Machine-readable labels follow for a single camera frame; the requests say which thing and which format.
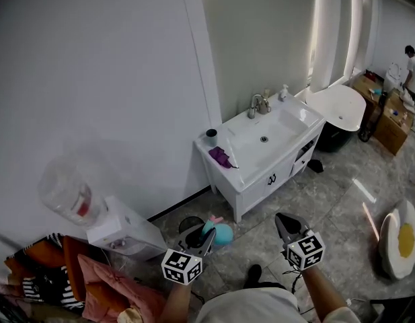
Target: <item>white sink cabinet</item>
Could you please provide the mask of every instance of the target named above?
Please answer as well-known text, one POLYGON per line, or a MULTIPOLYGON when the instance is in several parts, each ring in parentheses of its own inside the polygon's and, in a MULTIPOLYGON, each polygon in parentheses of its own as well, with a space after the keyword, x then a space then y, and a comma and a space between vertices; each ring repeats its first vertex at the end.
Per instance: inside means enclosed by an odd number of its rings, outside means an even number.
POLYGON ((268 114, 256 112, 250 119, 245 111, 217 128, 217 146, 237 169, 224 168, 210 156, 212 147, 206 136, 195 141, 212 191, 219 189, 233 207, 236 223, 289 178, 304 171, 326 122, 292 96, 280 102, 275 94, 269 102, 272 110, 268 114))

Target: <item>person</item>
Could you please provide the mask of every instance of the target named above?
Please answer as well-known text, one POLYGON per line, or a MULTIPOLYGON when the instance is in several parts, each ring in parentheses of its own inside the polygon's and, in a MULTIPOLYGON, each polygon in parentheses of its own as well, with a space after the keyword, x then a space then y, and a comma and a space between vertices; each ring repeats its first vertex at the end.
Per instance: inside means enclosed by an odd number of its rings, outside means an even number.
MULTIPOLYGON (((261 266, 255 264, 239 291, 219 295, 201 308, 196 323, 306 323, 299 314, 297 298, 278 283, 259 283, 261 266)), ((301 272, 318 318, 323 323, 359 323, 343 297, 322 272, 312 266, 301 272)), ((159 323, 185 323, 191 284, 175 284, 159 323)))
POLYGON ((406 78, 403 88, 406 88, 415 101, 415 49, 413 46, 406 46, 404 49, 405 54, 409 57, 408 62, 408 77, 406 78))

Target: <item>small cup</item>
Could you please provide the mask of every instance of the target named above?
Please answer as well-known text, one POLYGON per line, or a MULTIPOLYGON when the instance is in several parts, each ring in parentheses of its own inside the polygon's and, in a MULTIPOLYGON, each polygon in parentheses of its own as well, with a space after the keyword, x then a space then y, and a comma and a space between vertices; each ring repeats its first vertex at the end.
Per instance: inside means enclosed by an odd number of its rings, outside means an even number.
POLYGON ((218 132, 216 129, 209 129, 206 132, 206 142, 207 145, 209 145, 210 147, 216 147, 217 143, 218 143, 218 132))

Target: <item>tiled floor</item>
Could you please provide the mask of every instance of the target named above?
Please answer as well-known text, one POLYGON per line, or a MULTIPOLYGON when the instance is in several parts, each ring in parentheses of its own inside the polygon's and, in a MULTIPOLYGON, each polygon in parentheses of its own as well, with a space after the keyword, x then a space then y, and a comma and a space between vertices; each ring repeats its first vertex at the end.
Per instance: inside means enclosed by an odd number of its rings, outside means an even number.
MULTIPOLYGON (((415 267, 405 279, 393 282, 377 275, 375 234, 367 214, 373 217, 377 230, 394 203, 406 197, 415 206, 415 134, 410 133, 405 145, 393 157, 377 140, 362 143, 354 137, 338 153, 315 151, 324 172, 310 169, 297 174, 264 202, 243 216, 236 225, 231 208, 221 195, 206 192, 190 203, 155 221, 167 243, 172 246, 183 218, 196 215, 206 220, 210 215, 223 216, 233 228, 231 245, 215 250, 207 259, 205 273, 193 290, 206 300, 241 289, 251 264, 264 268, 263 281, 278 281, 291 288, 294 274, 283 275, 289 265, 280 255, 281 242, 274 226, 279 211, 303 216, 326 243, 326 256, 320 268, 345 298, 374 299, 415 294, 415 267)), ((113 257, 120 267, 123 259, 113 257)), ((160 259, 140 264, 127 260, 122 270, 150 286, 167 289, 160 259)), ((297 283, 296 296, 302 311, 312 307, 303 280, 297 283)), ((196 316, 200 303, 191 301, 191 317, 196 316)), ((362 322, 371 321, 370 305, 354 301, 352 309, 362 322)), ((315 310, 305 314, 317 321, 315 310)))

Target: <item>cardboard box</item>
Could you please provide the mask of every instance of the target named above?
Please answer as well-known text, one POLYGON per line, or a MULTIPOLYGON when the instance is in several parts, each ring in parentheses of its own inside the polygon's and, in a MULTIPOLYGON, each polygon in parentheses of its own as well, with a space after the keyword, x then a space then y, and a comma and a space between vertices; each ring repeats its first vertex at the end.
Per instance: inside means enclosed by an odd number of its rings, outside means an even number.
MULTIPOLYGON (((369 90, 381 89, 382 87, 369 78, 362 76, 354 82, 352 88, 366 101, 366 110, 364 111, 363 121, 361 122, 361 127, 364 127, 369 121, 372 113, 375 111, 380 98, 380 95, 370 94, 369 90)), ((414 115, 407 111, 403 106, 402 100, 400 99, 400 93, 397 89, 393 89, 388 96, 385 103, 385 109, 376 127, 374 137, 378 139, 388 151, 396 155, 408 137, 414 115), (394 115, 393 112, 391 112, 391 109, 398 111, 398 115, 394 115), (408 113, 408 117, 402 125, 399 125, 399 121, 402 119, 405 112, 408 113)))
POLYGON ((388 151, 396 155, 408 137, 413 120, 414 115, 404 108, 398 95, 398 91, 393 90, 385 104, 385 110, 376 127, 374 137, 378 139, 388 151), (398 115, 394 115, 391 112, 391 109, 398 111, 398 115), (399 121, 405 113, 408 114, 408 117, 400 125, 399 121))
POLYGON ((366 101, 366 109, 364 110, 363 120, 361 121, 361 127, 364 127, 369 121, 372 113, 375 111, 380 97, 380 95, 377 94, 370 94, 369 90, 382 89, 382 86, 363 75, 354 82, 352 88, 366 101))

